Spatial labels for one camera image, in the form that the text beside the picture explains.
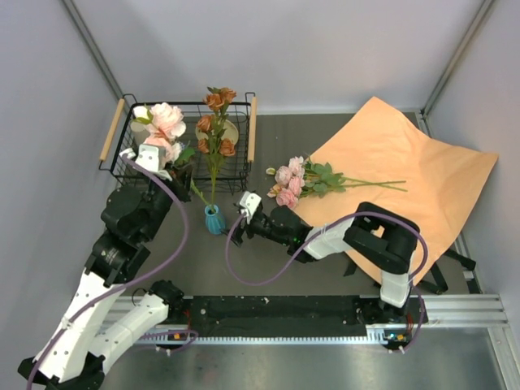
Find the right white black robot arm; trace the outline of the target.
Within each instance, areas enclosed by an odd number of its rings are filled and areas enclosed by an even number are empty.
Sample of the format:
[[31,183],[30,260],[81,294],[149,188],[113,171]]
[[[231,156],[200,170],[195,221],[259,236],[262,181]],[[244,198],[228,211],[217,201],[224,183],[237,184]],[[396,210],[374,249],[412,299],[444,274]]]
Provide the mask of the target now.
[[240,206],[240,217],[230,229],[226,248],[241,245],[242,236],[260,236],[287,249],[290,260],[316,262],[332,254],[356,251],[380,271],[379,313],[396,322],[409,311],[412,257],[418,245],[427,258],[426,241],[418,225],[373,203],[362,202],[357,210],[334,223],[311,227],[287,206],[277,206],[270,214],[262,205]]

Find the black gold-lettered ribbon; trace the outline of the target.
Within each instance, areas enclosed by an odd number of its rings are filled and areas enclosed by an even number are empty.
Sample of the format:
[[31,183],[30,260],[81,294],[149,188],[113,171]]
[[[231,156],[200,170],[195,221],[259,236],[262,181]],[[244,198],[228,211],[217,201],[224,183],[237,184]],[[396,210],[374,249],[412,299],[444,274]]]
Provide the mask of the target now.
[[[361,270],[348,254],[342,254],[345,269],[341,277],[344,294],[376,296],[379,284]],[[418,283],[421,293],[427,295],[481,294],[476,276],[476,263],[454,249],[442,255]]]

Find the green orange wrapping paper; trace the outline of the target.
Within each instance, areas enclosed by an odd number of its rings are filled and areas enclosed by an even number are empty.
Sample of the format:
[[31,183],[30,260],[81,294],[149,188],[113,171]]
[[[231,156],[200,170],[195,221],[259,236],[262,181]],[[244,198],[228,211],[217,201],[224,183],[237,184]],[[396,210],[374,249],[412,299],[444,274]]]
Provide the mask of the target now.
[[398,109],[378,97],[362,108],[321,146],[297,146],[289,157],[329,163],[332,170],[367,181],[367,186],[322,198],[306,197],[296,213],[315,227],[333,223],[370,202],[418,225],[425,245],[412,264],[418,283],[457,239],[495,166],[498,156],[437,141]]

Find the orange rose stem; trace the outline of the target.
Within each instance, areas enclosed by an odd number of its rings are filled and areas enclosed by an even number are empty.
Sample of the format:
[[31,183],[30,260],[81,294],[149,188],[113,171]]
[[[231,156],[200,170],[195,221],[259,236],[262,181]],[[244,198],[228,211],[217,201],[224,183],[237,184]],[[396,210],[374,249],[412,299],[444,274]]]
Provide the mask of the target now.
[[228,120],[228,107],[236,97],[236,91],[228,87],[208,87],[208,94],[203,102],[211,111],[202,116],[197,122],[196,129],[206,134],[206,139],[198,142],[199,151],[205,156],[206,165],[210,173],[211,192],[207,205],[213,214],[215,209],[216,179],[226,158],[235,155],[235,144],[225,137],[224,125]]

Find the pink flower bunch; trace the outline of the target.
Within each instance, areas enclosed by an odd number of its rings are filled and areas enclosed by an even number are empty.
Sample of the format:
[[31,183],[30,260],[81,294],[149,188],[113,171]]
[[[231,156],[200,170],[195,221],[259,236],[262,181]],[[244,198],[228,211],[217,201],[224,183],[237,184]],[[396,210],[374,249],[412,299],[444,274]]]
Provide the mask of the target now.
[[376,187],[406,192],[405,180],[356,179],[335,171],[329,162],[318,163],[302,156],[290,158],[286,165],[278,168],[268,167],[266,174],[275,180],[267,196],[278,206],[287,206],[290,210],[304,198],[323,198],[329,193],[345,193],[349,189]]

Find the large pink peony stem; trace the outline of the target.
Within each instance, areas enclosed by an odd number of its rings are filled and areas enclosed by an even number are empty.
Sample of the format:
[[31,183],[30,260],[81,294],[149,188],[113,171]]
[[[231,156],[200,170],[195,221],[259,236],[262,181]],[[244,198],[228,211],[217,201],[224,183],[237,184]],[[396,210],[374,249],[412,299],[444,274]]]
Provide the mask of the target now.
[[193,191],[208,206],[208,201],[187,172],[194,148],[180,141],[187,129],[183,111],[178,106],[162,102],[152,107],[135,106],[132,114],[131,129],[138,138],[137,149],[141,144],[163,146],[166,149],[166,170],[172,181],[162,181],[172,188],[179,187],[182,193]]

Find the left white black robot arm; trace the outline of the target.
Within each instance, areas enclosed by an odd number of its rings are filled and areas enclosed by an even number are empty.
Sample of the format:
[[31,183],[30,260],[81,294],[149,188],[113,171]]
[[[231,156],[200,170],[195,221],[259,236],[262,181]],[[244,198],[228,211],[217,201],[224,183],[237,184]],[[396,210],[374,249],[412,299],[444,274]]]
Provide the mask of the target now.
[[93,245],[70,305],[45,347],[19,364],[27,388],[98,389],[114,363],[146,338],[149,329],[182,317],[184,294],[172,282],[158,280],[127,314],[102,329],[122,293],[163,269],[138,274],[150,255],[145,245],[171,206],[184,212],[183,204],[190,199],[190,170],[140,173],[148,181],[146,187],[124,185],[107,198],[101,213],[105,230]]

